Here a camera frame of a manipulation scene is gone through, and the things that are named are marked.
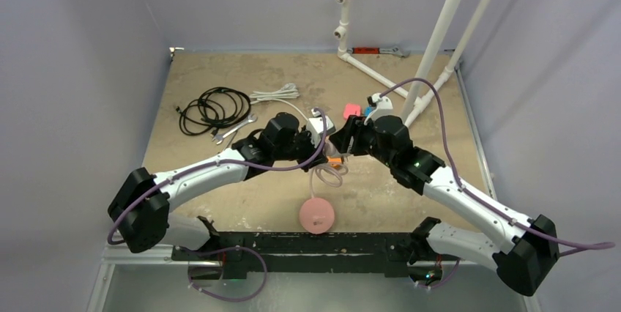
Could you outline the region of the pink plug adapter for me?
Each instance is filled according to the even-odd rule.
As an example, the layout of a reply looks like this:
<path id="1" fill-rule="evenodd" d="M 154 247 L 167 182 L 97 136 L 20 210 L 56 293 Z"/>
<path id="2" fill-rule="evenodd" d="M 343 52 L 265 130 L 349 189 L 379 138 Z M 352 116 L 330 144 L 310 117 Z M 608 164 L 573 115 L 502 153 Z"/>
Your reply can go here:
<path id="1" fill-rule="evenodd" d="M 355 103 L 347 103 L 343 108 L 343 118 L 348 119 L 350 116 L 361 116 L 362 107 Z"/>

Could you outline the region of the blue plug adapter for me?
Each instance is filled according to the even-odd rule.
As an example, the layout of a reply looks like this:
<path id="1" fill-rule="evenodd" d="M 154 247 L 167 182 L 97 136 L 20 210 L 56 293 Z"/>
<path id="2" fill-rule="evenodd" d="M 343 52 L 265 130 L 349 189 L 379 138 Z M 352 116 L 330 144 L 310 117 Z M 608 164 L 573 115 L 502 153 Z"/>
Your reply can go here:
<path id="1" fill-rule="evenodd" d="M 364 117 L 368 117 L 374 110 L 374 107 L 372 106 L 368 106 L 365 108 L 364 112 L 363 112 L 363 116 Z"/>

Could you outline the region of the white cube socket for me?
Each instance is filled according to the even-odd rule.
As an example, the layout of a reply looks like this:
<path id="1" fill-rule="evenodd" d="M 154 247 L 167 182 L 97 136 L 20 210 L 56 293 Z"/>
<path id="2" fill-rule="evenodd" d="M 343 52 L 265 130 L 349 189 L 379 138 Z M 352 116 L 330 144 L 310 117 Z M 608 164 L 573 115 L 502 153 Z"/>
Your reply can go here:
<path id="1" fill-rule="evenodd" d="M 334 145 L 334 143 L 332 143 L 329 139 L 326 140 L 326 144 L 325 144 L 325 148 L 324 148 L 324 153 L 327 157 L 345 157 L 347 156 L 347 153 L 342 153 L 338 150 L 338 148 L 336 147 L 336 145 Z"/>

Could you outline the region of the orange power strip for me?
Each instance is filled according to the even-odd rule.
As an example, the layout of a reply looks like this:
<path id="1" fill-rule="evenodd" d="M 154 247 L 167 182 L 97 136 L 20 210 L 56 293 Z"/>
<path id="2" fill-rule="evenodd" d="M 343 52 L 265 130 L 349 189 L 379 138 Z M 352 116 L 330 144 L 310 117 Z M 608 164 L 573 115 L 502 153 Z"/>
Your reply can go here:
<path id="1" fill-rule="evenodd" d="M 343 156 L 327 156 L 327 161 L 328 161 L 328 164 L 332 168 L 337 169 L 337 170 L 340 170 L 346 167 L 345 165 L 346 160 L 345 160 L 345 157 Z"/>

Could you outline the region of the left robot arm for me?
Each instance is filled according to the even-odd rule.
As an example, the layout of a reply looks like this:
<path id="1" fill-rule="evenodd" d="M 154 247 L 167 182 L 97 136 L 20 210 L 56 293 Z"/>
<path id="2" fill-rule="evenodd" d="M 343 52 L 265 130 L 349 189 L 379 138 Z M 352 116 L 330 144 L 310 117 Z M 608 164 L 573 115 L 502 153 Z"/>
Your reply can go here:
<path id="1" fill-rule="evenodd" d="M 219 187 L 244 182 L 265 172 L 283 172 L 322 164 L 326 137 L 335 125 L 320 108 L 301 127 L 297 117 L 280 112 L 262 129 L 240 138 L 222 152 L 190 166 L 150 173 L 131 171 L 108 206 L 113 221 L 108 244 L 125 244 L 142 253 L 168 241 L 189 248 L 201 260 L 214 257 L 218 240 L 203 219 L 173 221 L 171 213 Z"/>

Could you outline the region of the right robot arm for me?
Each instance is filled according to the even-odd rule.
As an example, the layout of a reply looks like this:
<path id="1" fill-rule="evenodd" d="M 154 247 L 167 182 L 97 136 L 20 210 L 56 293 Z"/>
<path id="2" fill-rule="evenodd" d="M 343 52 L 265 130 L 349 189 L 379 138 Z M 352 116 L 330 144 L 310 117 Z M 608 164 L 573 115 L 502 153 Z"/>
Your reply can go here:
<path id="1" fill-rule="evenodd" d="M 398 184 L 451 209 L 477 229 L 472 232 L 434 222 L 411 239 L 416 256 L 427 259 L 438 253 L 475 262 L 528 297 L 559 260 L 557 229 L 550 218 L 531 218 L 472 187 L 442 159 L 415 146 L 397 116 L 369 123 L 351 116 L 329 140 L 340 153 L 377 159 Z"/>

